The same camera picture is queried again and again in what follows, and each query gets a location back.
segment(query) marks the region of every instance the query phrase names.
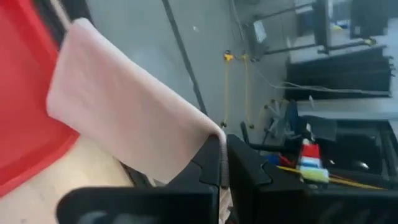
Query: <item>red plastic tray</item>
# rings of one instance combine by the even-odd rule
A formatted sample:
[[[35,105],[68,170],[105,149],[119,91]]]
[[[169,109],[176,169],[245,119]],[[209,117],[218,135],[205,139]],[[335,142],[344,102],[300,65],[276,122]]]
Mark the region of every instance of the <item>red plastic tray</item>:
[[[78,134],[49,118],[57,47],[29,0],[0,2],[0,197],[56,161]]]

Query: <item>concrete floor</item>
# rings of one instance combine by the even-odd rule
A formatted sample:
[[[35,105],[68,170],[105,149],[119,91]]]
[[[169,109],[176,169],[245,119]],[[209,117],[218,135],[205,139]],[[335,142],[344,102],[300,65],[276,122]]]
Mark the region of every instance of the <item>concrete floor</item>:
[[[224,119],[224,61],[223,52],[241,54],[237,25],[230,12],[230,1],[169,0],[172,12],[187,50],[188,57],[207,108],[208,116],[216,123]],[[198,107],[192,81],[185,69],[174,33],[162,1],[87,0],[95,26],[132,61],[175,90]],[[294,0],[260,0],[248,5],[236,0],[240,19],[250,20],[254,14],[278,11],[293,6]],[[285,37],[294,38],[295,16],[284,14],[264,21],[267,43],[271,49],[285,47]],[[265,56],[256,63],[258,70],[270,82],[279,83],[285,77],[287,54]],[[251,76],[249,117],[256,123],[259,110],[269,103],[275,91],[249,64]],[[242,61],[230,65],[229,118],[227,134],[241,136],[239,123],[245,121],[245,72]],[[264,135],[263,126],[250,130],[253,142]]]

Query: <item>pink cloth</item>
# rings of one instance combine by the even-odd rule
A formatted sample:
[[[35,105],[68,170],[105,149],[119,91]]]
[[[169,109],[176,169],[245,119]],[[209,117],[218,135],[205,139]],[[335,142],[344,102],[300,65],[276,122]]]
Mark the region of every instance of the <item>pink cloth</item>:
[[[63,40],[47,112],[164,183],[183,170],[210,134],[217,134],[228,175],[224,132],[86,19],[76,20]]]

